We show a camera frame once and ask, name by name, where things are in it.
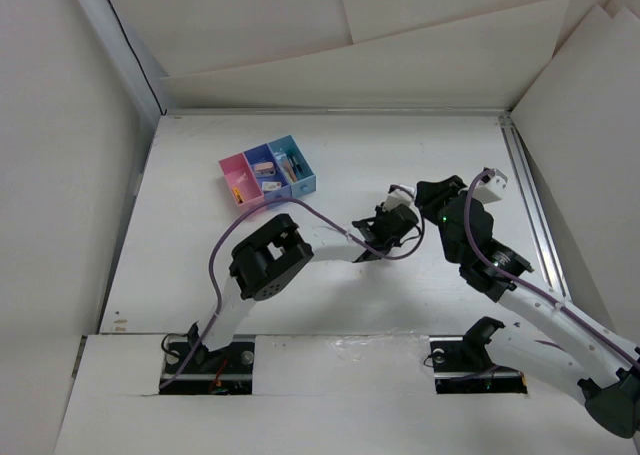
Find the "white eraser with label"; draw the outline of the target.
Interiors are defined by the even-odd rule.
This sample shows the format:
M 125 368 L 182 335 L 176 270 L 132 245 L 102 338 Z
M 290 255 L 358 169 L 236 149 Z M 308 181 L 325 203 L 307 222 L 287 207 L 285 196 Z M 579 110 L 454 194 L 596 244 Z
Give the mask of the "white eraser with label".
M 279 190 L 282 184 L 278 181 L 264 181 L 261 183 L 261 189 L 263 192 L 273 192 Z

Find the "yellow utility knife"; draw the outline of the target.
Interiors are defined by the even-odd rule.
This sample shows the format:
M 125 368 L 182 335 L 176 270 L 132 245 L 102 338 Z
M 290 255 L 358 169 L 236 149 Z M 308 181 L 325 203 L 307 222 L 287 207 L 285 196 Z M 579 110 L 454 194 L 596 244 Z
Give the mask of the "yellow utility knife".
M 241 195 L 241 192 L 240 192 L 236 187 L 234 187 L 234 188 L 232 189 L 232 193 L 233 193 L 233 196 L 234 196 L 235 201 L 236 201 L 238 204 L 242 204 L 242 203 L 244 202 L 244 200 L 243 200 L 243 198 L 242 198 L 242 195 Z

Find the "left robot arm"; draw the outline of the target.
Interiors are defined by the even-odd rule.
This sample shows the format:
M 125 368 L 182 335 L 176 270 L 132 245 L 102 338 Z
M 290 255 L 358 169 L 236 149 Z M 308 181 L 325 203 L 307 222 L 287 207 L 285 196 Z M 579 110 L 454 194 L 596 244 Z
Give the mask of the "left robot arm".
M 422 232 L 419 218 L 408 203 L 355 221 L 353 233 L 327 224 L 302 230 L 288 214 L 279 214 L 242 240 L 231 252 L 229 275 L 207 319 L 195 322 L 187 332 L 188 359 L 201 371 L 212 371 L 222 362 L 223 348 L 251 309 L 282 292 L 310 262 L 364 263 L 390 259 L 412 230 Z

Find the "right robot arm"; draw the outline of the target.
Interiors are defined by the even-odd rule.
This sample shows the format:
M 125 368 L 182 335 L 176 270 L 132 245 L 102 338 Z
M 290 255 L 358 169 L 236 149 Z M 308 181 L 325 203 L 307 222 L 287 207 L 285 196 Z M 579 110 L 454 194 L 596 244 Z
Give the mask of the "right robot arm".
M 470 184 L 452 176 L 417 184 L 415 205 L 436 225 L 445 259 L 462 279 L 520 316 L 547 340 L 529 340 L 490 317 L 463 336 L 462 356 L 473 368 L 489 364 L 524 372 L 582 405 L 608 432 L 630 439 L 639 431 L 639 347 L 544 286 L 531 263 L 493 237 L 486 204 L 501 200 L 508 180 L 485 169 Z

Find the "dark blue container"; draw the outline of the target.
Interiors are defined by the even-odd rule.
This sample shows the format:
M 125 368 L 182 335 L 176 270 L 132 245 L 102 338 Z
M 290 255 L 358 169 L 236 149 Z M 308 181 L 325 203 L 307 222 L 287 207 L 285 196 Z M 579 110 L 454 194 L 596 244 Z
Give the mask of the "dark blue container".
M 244 155 L 265 200 L 280 200 L 292 195 L 291 183 L 268 144 L 251 148 Z

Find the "light blue container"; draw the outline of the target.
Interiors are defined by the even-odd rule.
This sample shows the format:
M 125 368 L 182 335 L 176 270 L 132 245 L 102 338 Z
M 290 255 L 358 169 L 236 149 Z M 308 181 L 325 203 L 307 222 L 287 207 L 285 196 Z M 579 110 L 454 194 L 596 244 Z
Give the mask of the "light blue container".
M 301 198 L 316 191 L 316 175 L 291 136 L 285 136 L 267 144 L 284 175 L 291 196 Z

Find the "pink container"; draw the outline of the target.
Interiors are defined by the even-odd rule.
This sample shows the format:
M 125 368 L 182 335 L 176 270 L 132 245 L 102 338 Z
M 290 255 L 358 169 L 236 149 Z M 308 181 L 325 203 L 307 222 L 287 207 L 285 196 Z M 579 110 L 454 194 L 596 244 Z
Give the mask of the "pink container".
M 240 214 L 260 205 L 265 201 L 260 194 L 257 181 L 249 168 L 244 153 L 238 153 L 219 161 L 223 178 L 231 194 L 235 207 Z M 238 204 L 233 196 L 232 189 L 236 187 L 242 195 L 244 202 Z

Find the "aluminium rail right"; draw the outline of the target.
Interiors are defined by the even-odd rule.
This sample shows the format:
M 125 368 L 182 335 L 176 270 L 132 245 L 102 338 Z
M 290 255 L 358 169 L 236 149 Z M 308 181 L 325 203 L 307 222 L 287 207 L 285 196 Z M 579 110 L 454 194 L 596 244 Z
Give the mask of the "aluminium rail right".
M 533 175 L 525 154 L 521 136 L 508 115 L 498 118 L 513 172 L 525 205 L 536 253 L 545 280 L 556 290 L 562 291 L 564 281 L 555 245 L 549 231 L 546 216 L 538 195 Z

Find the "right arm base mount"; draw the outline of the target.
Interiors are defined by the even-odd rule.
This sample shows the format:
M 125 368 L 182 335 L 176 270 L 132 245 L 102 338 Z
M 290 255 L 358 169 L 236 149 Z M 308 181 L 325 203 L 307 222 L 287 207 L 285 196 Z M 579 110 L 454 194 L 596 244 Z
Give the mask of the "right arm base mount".
M 502 322 L 483 317 L 463 335 L 430 336 L 423 366 L 433 371 L 436 393 L 526 395 L 523 374 L 494 364 L 486 349 L 491 336 L 504 328 Z

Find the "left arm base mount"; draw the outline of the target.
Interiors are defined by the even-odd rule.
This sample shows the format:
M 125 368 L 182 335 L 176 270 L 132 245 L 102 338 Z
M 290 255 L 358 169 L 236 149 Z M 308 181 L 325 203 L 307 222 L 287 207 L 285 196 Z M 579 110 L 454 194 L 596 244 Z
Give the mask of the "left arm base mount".
M 190 346 L 185 337 L 165 338 L 161 347 L 164 362 L 159 381 L 160 395 L 235 396 L 251 395 L 255 361 L 255 338 L 236 337 L 215 352 L 199 348 L 180 375 L 163 384 L 178 371 Z

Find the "aluminium post left corner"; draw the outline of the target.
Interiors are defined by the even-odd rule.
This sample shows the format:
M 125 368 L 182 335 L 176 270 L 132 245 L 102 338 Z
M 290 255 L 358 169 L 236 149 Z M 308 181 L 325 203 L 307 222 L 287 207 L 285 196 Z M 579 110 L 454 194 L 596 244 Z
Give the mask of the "aluminium post left corner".
M 143 125 L 155 129 L 173 102 L 160 80 L 166 70 L 112 0 L 77 0 Z

